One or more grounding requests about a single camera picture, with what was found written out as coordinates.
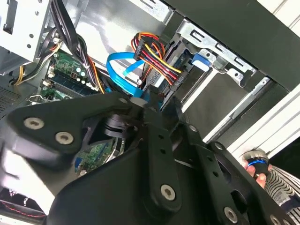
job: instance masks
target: red wire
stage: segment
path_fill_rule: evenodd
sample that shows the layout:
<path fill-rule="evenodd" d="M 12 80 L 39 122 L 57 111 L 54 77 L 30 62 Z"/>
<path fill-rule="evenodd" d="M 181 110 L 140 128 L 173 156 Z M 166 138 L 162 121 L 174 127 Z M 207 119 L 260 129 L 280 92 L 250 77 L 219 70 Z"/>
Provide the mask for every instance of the red wire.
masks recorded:
<path fill-rule="evenodd" d="M 173 79 L 177 80 L 177 77 L 174 74 L 172 74 L 170 71 L 166 70 L 166 68 L 164 68 L 163 66 L 161 66 L 156 61 L 152 60 L 148 53 L 146 53 L 144 50 L 142 51 L 142 53 L 144 53 L 147 56 L 148 60 L 151 61 L 153 64 L 155 64 L 158 68 L 160 68 L 161 70 L 163 70 L 166 74 L 170 75 Z"/>
<path fill-rule="evenodd" d="M 21 212 L 21 211 L 19 211 L 19 210 L 16 210 L 16 209 L 14 209 L 14 208 L 11 208 L 11 207 L 9 207 L 6 203 L 4 203 L 4 202 L 1 202 L 6 208 L 8 208 L 8 209 L 10 209 L 10 210 L 12 210 L 12 211 L 15 211 L 15 212 L 17 212 L 17 213 L 20 213 L 20 214 L 22 214 L 22 215 L 25 215 L 25 216 L 28 216 L 28 217 L 34 217 L 34 218 L 41 218 L 41 217 L 45 217 L 45 215 L 39 215 L 39 216 L 35 216 L 35 215 L 29 215 L 29 214 L 26 214 L 26 213 L 24 213 L 24 212 Z"/>
<path fill-rule="evenodd" d="M 159 40 L 159 38 L 158 37 L 156 37 L 155 35 L 151 35 L 151 34 L 142 34 L 142 35 L 144 35 L 144 36 L 148 36 L 148 37 L 152 37 L 152 38 L 154 38 L 155 40 Z M 160 45 L 161 45 L 161 47 L 163 48 L 163 55 L 165 55 L 165 47 L 164 47 L 164 45 L 162 44 L 162 43 L 160 43 Z"/>

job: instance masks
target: black mounting arm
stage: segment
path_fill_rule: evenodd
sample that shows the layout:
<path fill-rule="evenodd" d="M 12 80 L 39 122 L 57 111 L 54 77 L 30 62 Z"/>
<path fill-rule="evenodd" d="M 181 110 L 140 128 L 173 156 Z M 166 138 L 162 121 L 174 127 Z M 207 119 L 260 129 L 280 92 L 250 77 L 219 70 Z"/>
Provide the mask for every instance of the black mounting arm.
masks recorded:
<path fill-rule="evenodd" d="M 126 138 L 123 155 L 60 191 L 47 225 L 294 224 L 223 145 L 180 122 L 175 100 L 160 112 L 153 88 L 144 99 L 115 92 L 9 114 L 2 149 L 50 170 L 71 167 L 88 145 Z"/>

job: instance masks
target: green circuit board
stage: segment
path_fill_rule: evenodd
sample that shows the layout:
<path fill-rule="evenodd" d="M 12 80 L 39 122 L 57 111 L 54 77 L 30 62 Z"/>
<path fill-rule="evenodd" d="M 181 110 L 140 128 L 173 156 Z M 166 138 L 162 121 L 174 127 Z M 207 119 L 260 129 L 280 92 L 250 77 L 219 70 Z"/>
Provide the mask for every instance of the green circuit board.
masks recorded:
<path fill-rule="evenodd" d="M 78 76 L 87 77 L 86 69 L 69 54 L 57 52 L 53 55 L 53 61 L 54 71 L 61 71 L 73 79 Z"/>
<path fill-rule="evenodd" d="M 113 151 L 112 142 L 93 146 L 91 149 L 82 151 L 78 157 L 82 159 L 80 163 L 81 170 L 90 172 L 103 165 Z"/>
<path fill-rule="evenodd" d="M 63 99 L 70 99 L 72 97 L 70 97 L 69 95 L 66 95 L 52 87 L 42 87 L 40 95 L 48 100 L 51 101 L 59 101 L 59 100 L 63 100 Z"/>

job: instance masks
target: capacitor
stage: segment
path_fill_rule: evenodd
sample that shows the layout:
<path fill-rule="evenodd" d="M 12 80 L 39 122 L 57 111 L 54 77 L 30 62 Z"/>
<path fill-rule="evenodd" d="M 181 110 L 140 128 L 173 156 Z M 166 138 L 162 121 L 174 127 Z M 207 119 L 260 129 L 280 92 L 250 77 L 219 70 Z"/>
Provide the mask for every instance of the capacitor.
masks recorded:
<path fill-rule="evenodd" d="M 81 83 L 82 83 L 82 84 L 86 84 L 87 81 L 88 81 L 87 78 L 83 78 L 83 79 L 81 80 Z"/>

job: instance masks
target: silver screw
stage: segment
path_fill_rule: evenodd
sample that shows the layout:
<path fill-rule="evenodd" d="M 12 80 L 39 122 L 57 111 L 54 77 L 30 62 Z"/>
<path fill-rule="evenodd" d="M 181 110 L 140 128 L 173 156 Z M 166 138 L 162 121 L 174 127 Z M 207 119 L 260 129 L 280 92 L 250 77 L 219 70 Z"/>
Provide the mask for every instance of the silver screw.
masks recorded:
<path fill-rule="evenodd" d="M 121 102 L 125 103 L 125 104 L 127 104 L 127 103 L 128 103 L 126 99 L 119 98 L 119 100 L 120 100 Z"/>
<path fill-rule="evenodd" d="M 270 215 L 270 219 L 272 220 L 274 225 L 280 225 L 280 221 L 273 215 Z"/>
<path fill-rule="evenodd" d="M 176 197 L 175 191 L 170 185 L 163 184 L 160 188 L 160 191 L 163 197 L 169 201 L 173 201 Z"/>
<path fill-rule="evenodd" d="M 235 212 L 229 208 L 229 207 L 225 207 L 224 208 L 224 213 L 225 216 L 234 224 L 236 224 L 238 222 L 238 217 L 236 216 Z"/>
<path fill-rule="evenodd" d="M 31 130 L 38 130 L 44 126 L 44 122 L 37 117 L 29 117 L 24 120 L 24 126 Z"/>
<path fill-rule="evenodd" d="M 68 132 L 59 132 L 55 135 L 55 140 L 59 144 L 70 144 L 74 141 L 74 137 Z"/>
<path fill-rule="evenodd" d="M 194 126 L 189 125 L 189 128 L 190 128 L 192 131 L 197 132 L 197 129 L 196 129 Z"/>
<path fill-rule="evenodd" d="M 283 222 L 284 222 L 285 225 L 291 225 L 291 224 L 290 224 L 287 220 L 285 220 L 285 219 L 283 220 Z"/>
<path fill-rule="evenodd" d="M 150 109 L 154 112 L 157 112 L 157 110 L 154 107 L 150 107 Z"/>
<path fill-rule="evenodd" d="M 219 143 L 215 143 L 217 149 L 223 150 L 222 146 Z"/>

